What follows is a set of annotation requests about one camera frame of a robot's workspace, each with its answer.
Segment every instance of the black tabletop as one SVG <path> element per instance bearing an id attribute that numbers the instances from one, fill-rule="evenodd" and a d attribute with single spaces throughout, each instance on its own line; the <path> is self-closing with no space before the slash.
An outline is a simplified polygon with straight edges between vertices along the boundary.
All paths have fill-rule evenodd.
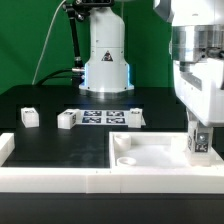
<path id="1" fill-rule="evenodd" d="M 184 132 L 185 107 L 169 88 L 139 88 L 135 95 L 117 100 L 89 98 L 69 86 L 16 86 L 0 96 L 1 131 L 15 133 L 16 148 L 3 166 L 7 167 L 109 167 L 110 131 Z M 40 126 L 25 128 L 21 108 L 34 107 Z M 143 109 L 146 126 L 76 125 L 57 128 L 57 115 L 66 109 Z"/>
<path id="2" fill-rule="evenodd" d="M 0 132 L 15 133 L 16 148 L 5 167 L 109 167 L 110 131 L 186 132 L 185 106 L 172 88 L 137 88 L 132 97 L 102 100 L 69 86 L 15 86 L 0 96 Z M 35 107 L 40 127 L 25 128 L 20 109 Z M 146 126 L 76 125 L 57 128 L 66 109 L 142 108 Z M 213 147 L 222 154 L 223 128 Z M 0 193 L 0 223 L 222 223 L 223 195 L 201 194 L 19 194 Z"/>

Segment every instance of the green wall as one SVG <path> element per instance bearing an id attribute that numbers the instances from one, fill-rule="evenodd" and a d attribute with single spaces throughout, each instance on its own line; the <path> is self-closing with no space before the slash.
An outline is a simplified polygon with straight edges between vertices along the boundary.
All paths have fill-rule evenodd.
<path id="1" fill-rule="evenodd" d="M 19 84 L 31 84 L 52 16 L 61 0 L 0 0 L 0 93 Z M 131 80 L 138 87 L 172 86 L 168 55 L 170 25 L 152 9 L 153 0 L 124 4 L 125 57 L 131 65 Z M 120 14 L 121 3 L 113 7 Z M 89 58 L 89 22 L 78 24 L 84 62 Z M 69 22 L 59 11 L 37 80 L 73 66 Z M 48 84 L 70 84 L 53 80 Z"/>

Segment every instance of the cable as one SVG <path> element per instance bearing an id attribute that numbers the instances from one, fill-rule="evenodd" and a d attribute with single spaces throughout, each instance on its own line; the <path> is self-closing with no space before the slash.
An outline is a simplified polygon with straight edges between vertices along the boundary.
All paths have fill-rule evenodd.
<path id="1" fill-rule="evenodd" d="M 36 67 L 36 70 L 35 70 L 35 74 L 34 74 L 34 78 L 33 78 L 33 81 L 32 81 L 32 85 L 35 84 L 35 81 L 36 81 L 36 78 L 37 78 L 37 74 L 38 74 L 38 71 L 39 71 L 39 68 L 40 68 L 40 64 L 43 60 L 43 57 L 44 57 L 44 54 L 45 54 L 45 50 L 46 50 L 46 47 L 47 47 L 47 44 L 48 44 L 48 40 L 49 40 L 49 37 L 50 37 L 50 34 L 51 34 L 51 30 L 52 30 L 52 27 L 54 25 L 54 22 L 55 22 L 55 19 L 56 19 L 56 16 L 58 14 L 58 11 L 59 9 L 61 8 L 61 6 L 66 2 L 66 0 L 63 0 L 59 6 L 57 7 L 55 13 L 54 13 L 54 16 L 52 18 L 52 21 L 51 21 L 51 24 L 50 24 L 50 27 L 48 29 L 48 33 L 47 33 L 47 36 L 46 36 L 46 39 L 45 39 L 45 42 L 44 42 L 44 46 L 43 46 L 43 49 L 42 49 L 42 52 L 41 52 L 41 55 L 40 55 L 40 58 L 39 58 L 39 61 L 37 63 L 37 67 Z"/>
<path id="2" fill-rule="evenodd" d="M 53 76 L 53 77 L 49 77 L 49 78 L 45 79 L 44 82 L 46 82 L 49 79 L 74 79 L 74 78 L 80 79 L 80 76 L 79 75 Z"/>
<path id="3" fill-rule="evenodd" d="M 55 75 L 64 73 L 64 72 L 72 72 L 71 68 L 58 70 L 56 72 L 51 73 L 50 75 L 46 76 L 45 78 L 41 79 L 39 82 L 37 82 L 36 86 L 41 86 L 46 80 L 54 78 Z"/>

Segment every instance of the blue light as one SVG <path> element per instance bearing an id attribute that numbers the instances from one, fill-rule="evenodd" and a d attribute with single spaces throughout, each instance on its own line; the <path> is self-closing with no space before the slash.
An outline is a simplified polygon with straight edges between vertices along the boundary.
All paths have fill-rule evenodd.
<path id="1" fill-rule="evenodd" d="M 128 65 L 128 86 L 130 86 L 130 65 Z"/>
<path id="2" fill-rule="evenodd" d="M 84 79 L 84 86 L 87 85 L 87 79 L 88 79 L 88 66 L 85 64 L 85 79 Z"/>

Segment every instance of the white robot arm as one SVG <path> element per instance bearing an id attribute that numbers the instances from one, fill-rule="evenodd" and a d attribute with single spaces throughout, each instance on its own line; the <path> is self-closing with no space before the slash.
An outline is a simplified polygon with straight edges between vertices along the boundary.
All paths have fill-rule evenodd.
<path id="1" fill-rule="evenodd" d="M 114 0 L 75 0 L 66 3 L 72 28 L 75 67 L 83 70 L 75 19 L 79 22 L 90 17 L 91 51 L 85 63 L 80 93 L 97 98 L 120 98 L 132 95 L 134 86 L 129 81 L 129 65 L 124 59 L 123 20 L 112 12 Z"/>
<path id="2" fill-rule="evenodd" d="M 172 22 L 174 87 L 188 111 L 188 148 L 196 160 L 209 160 L 213 127 L 224 126 L 224 1 L 155 0 L 154 9 Z"/>

